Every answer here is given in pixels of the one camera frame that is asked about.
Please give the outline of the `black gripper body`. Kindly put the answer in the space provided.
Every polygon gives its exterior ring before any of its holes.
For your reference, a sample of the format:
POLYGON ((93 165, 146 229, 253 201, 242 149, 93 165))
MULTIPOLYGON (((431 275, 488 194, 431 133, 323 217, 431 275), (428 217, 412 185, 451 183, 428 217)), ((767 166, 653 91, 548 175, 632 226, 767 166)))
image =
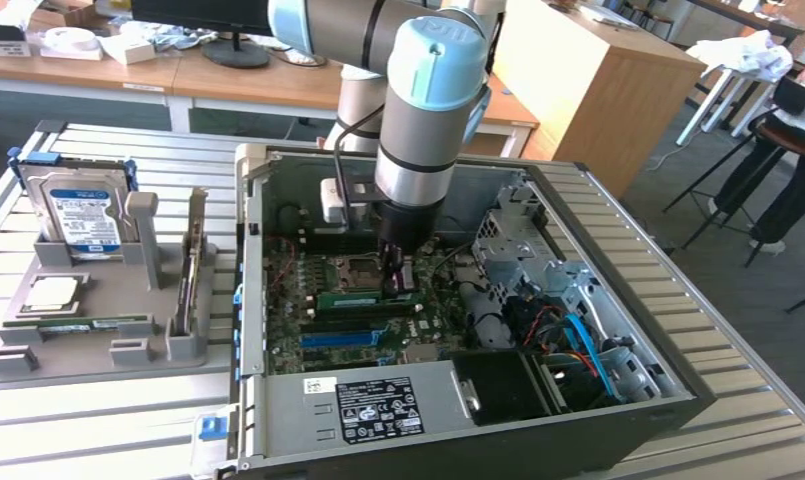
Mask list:
POLYGON ((433 237, 444 201, 411 207, 395 202, 379 204, 379 240, 404 253, 415 252, 433 237))

